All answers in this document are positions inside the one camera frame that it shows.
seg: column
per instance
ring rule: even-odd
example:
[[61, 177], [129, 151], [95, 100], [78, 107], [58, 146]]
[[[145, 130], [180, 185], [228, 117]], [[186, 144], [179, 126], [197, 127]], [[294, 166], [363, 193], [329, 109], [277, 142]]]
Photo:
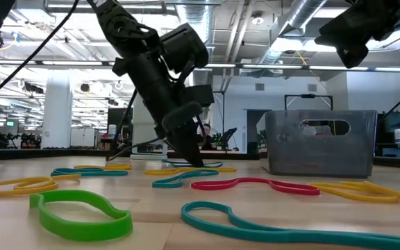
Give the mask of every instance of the column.
[[70, 147], [73, 87], [70, 71], [49, 70], [41, 148]]

